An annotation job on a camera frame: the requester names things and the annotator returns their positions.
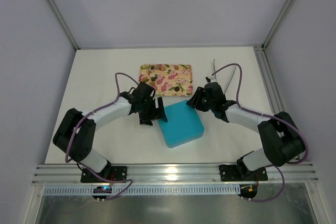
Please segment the teal tin lid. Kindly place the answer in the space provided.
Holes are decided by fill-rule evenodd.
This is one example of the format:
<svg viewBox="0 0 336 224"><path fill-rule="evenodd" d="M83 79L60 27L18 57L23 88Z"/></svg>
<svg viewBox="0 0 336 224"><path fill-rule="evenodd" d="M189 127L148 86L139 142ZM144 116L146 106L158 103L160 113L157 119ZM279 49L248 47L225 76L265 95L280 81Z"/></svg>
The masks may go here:
<svg viewBox="0 0 336 224"><path fill-rule="evenodd" d="M203 136L204 125L187 100L164 108L167 122L159 119L159 127L166 146L174 148Z"/></svg>

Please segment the teal tin box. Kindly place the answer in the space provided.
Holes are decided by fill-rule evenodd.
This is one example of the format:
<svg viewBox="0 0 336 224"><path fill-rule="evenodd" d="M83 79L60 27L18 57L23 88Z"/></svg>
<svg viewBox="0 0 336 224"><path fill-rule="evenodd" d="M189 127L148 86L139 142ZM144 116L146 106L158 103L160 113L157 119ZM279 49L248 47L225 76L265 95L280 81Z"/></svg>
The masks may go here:
<svg viewBox="0 0 336 224"><path fill-rule="evenodd" d="M204 125L198 120L159 120L159 127L166 146L178 147L203 136Z"/></svg>

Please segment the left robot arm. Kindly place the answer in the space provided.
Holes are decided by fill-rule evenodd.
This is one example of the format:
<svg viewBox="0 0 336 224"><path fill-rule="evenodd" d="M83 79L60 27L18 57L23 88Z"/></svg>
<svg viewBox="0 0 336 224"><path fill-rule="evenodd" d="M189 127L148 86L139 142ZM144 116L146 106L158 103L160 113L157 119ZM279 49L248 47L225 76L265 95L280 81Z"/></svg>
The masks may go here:
<svg viewBox="0 0 336 224"><path fill-rule="evenodd" d="M141 82L130 91L118 92L113 102L88 113L72 108L60 123L53 144L66 154L67 162L75 161L95 173L101 173L110 166L110 162L93 149L93 139L98 129L116 119L138 114L139 123L149 126L157 120L169 148L203 135L204 125L186 101L164 106L163 99L154 96L155 89Z"/></svg>

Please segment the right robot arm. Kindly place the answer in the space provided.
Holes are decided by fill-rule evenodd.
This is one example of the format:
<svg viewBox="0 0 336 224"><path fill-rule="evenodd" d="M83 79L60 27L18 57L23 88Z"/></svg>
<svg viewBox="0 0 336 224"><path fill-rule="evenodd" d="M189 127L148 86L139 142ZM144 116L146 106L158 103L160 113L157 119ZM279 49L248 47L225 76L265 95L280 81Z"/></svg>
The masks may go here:
<svg viewBox="0 0 336 224"><path fill-rule="evenodd" d="M262 148L242 156L233 166L240 180L252 180L267 166L282 166L307 150L288 113L266 115L243 108L237 101L226 99L217 82L198 87L187 105L198 111L211 111L219 120L259 134Z"/></svg>

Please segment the floral serving tray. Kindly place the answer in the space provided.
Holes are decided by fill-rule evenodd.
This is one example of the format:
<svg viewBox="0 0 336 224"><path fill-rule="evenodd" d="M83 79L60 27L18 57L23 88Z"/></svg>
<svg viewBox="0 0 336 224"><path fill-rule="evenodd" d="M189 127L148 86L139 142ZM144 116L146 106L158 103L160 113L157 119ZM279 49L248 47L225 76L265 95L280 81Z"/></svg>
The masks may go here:
<svg viewBox="0 0 336 224"><path fill-rule="evenodd" d="M144 64L139 81L152 86L155 95L161 97L189 97L194 90L191 65Z"/></svg>

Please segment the aluminium rail frame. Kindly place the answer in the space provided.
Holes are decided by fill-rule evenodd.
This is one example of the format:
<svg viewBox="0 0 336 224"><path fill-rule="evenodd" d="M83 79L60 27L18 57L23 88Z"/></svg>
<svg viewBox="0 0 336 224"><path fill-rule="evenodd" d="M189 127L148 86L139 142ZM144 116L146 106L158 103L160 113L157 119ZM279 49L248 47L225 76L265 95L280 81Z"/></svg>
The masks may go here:
<svg viewBox="0 0 336 224"><path fill-rule="evenodd" d="M136 183L238 183L238 175L230 175L222 170L220 163L199 164L125 164L121 175ZM262 175L267 180L257 178L261 183L317 183L318 175L311 162L299 165L284 165L278 171L268 167ZM81 170L76 165L47 164L38 165L33 176L33 184L71 184L79 183Z"/></svg>

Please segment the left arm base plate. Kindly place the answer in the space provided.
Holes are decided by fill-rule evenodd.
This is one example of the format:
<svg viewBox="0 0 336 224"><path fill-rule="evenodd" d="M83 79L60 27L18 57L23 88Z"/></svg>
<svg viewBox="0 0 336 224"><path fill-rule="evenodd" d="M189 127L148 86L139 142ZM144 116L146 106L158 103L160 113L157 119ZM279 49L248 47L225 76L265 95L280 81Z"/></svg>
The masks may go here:
<svg viewBox="0 0 336 224"><path fill-rule="evenodd" d="M128 168L126 166L108 165L101 172L92 172L89 168L84 168L81 174L81 183L107 183L127 179Z"/></svg>

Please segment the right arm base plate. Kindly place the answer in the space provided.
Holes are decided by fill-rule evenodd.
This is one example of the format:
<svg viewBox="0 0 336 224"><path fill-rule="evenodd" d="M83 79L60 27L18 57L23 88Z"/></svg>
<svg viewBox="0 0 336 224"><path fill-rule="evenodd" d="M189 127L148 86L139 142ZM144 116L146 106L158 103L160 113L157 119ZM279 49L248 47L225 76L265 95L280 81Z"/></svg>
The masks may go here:
<svg viewBox="0 0 336 224"><path fill-rule="evenodd" d="M222 182L264 182L268 180L268 175L264 167L250 171L245 166L239 166L237 164L221 164L218 169Z"/></svg>

